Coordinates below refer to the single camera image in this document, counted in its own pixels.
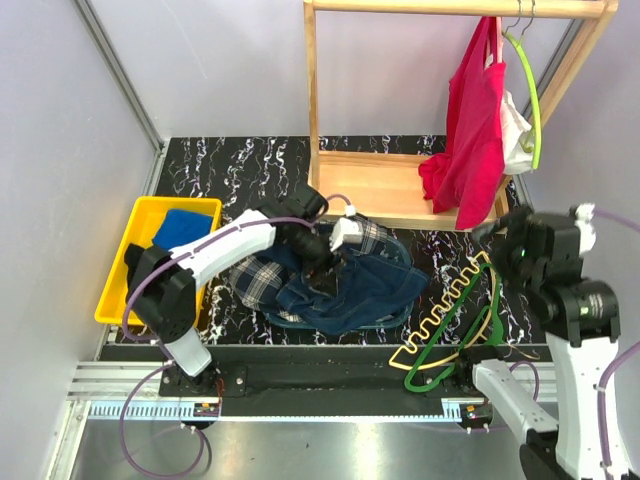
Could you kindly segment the blue denim garment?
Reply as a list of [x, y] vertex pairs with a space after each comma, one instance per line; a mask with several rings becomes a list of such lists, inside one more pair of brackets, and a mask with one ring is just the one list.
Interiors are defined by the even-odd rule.
[[229, 283], [241, 303], [262, 312], [269, 322], [329, 335], [354, 330], [393, 328], [408, 320], [430, 277], [412, 264], [394, 237], [347, 245], [346, 272], [335, 296], [303, 282], [299, 260], [290, 248], [272, 247], [235, 267]]

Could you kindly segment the navy plaid skirt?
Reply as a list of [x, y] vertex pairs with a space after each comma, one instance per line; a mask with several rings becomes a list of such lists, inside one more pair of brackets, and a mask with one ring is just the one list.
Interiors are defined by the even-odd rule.
[[[347, 243], [344, 249], [354, 255], [387, 256], [391, 238], [388, 230], [362, 215], [357, 215], [355, 221], [361, 225], [362, 240]], [[283, 310], [276, 300], [277, 294], [301, 270], [300, 257], [289, 245], [276, 242], [235, 265], [229, 272], [229, 284], [245, 307], [270, 316], [270, 322], [309, 328], [306, 321]]]

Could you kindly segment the pink red t-shirt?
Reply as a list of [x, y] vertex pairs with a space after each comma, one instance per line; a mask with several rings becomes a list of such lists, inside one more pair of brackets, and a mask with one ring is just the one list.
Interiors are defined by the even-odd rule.
[[457, 211], [455, 228], [472, 229], [489, 215], [504, 174], [500, 106], [506, 63], [499, 20], [483, 17], [449, 81], [445, 151], [419, 167], [424, 198], [435, 214]]

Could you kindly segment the cream wavy skirt hanger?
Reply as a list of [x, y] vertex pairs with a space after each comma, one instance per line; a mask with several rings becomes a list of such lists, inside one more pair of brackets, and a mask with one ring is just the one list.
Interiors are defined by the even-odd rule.
[[[455, 350], [437, 359], [433, 349], [444, 339], [453, 320], [484, 279], [488, 281], [488, 304], [480, 309], [469, 329], [454, 344]], [[492, 265], [488, 253], [481, 251], [452, 280], [440, 300], [409, 333], [405, 343], [391, 354], [388, 365], [406, 373], [411, 370], [426, 372], [453, 362], [461, 349], [484, 345], [504, 346], [510, 354], [527, 360], [540, 360], [542, 355], [539, 351], [529, 353], [519, 345], [519, 339], [512, 335], [516, 326], [514, 310], [505, 296], [502, 278]]]

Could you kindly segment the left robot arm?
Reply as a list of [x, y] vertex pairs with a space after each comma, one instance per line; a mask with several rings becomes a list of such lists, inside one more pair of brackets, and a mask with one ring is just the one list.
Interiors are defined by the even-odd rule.
[[316, 222], [329, 207], [328, 198], [309, 185], [290, 195], [265, 198], [226, 226], [173, 249], [128, 245], [125, 254], [127, 295], [122, 323], [136, 315], [170, 365], [181, 373], [181, 384], [196, 396], [215, 386], [214, 360], [194, 327], [196, 295], [219, 273], [275, 245], [285, 245], [300, 258], [302, 272], [322, 292], [337, 290], [339, 248], [359, 239], [356, 207], [347, 202], [330, 235]]

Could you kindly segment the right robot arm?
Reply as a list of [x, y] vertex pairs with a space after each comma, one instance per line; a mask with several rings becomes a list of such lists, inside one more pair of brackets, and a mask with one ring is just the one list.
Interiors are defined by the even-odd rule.
[[523, 294], [545, 334], [555, 372], [557, 418], [515, 380], [494, 348], [470, 348], [454, 371], [466, 396], [483, 394], [519, 443], [528, 479], [636, 479], [621, 437], [614, 375], [639, 348], [619, 350], [620, 309], [612, 288], [583, 276], [595, 245], [594, 205], [563, 214], [518, 208], [476, 227], [475, 240], [506, 233], [490, 260]]

